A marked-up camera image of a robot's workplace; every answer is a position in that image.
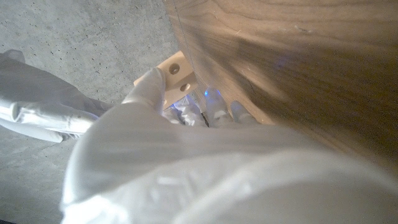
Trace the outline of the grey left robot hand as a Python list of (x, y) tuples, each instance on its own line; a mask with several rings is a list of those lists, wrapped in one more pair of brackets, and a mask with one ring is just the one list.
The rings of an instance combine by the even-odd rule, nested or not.
[(397, 222), (397, 179), (370, 162), (259, 124), (214, 89), (207, 124), (173, 124), (164, 93), (149, 70), (78, 140), (64, 223)]

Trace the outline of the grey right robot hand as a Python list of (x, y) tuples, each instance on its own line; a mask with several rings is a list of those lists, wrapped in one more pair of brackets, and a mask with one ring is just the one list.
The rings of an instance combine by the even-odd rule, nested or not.
[(51, 142), (77, 139), (112, 105), (25, 63), (24, 54), (1, 54), (1, 126)]

